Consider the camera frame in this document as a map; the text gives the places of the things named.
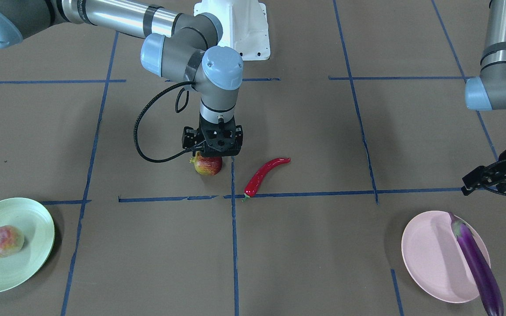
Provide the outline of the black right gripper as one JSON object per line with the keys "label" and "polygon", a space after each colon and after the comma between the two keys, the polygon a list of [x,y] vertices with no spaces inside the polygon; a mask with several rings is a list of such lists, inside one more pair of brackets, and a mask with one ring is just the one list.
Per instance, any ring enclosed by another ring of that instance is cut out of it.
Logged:
{"label": "black right gripper", "polygon": [[200,116],[198,128],[184,127],[181,138],[184,150],[199,152],[206,158],[237,156],[242,145],[243,128],[234,118],[212,123]]}

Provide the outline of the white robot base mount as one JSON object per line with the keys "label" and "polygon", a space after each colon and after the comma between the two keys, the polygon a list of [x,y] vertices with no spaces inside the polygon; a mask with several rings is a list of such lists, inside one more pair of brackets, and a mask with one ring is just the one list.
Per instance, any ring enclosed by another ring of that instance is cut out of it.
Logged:
{"label": "white robot base mount", "polygon": [[267,7],[258,0],[202,0],[194,15],[209,13],[222,24],[219,46],[231,47],[245,61],[265,61],[271,56]]}

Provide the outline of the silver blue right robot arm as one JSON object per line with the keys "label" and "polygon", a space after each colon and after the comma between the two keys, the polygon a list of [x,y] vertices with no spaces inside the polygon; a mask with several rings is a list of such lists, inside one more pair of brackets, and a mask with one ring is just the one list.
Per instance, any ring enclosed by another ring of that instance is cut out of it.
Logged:
{"label": "silver blue right robot arm", "polygon": [[199,126],[185,127],[182,152],[206,158],[236,156],[243,144],[235,123],[235,106],[243,80],[241,54],[219,46],[223,27],[211,13],[196,16],[134,0],[0,0],[0,49],[21,43],[61,23],[88,24],[143,39],[142,67],[173,82],[143,108],[135,120],[133,141],[139,146],[139,124],[162,96],[179,88],[200,94]]}

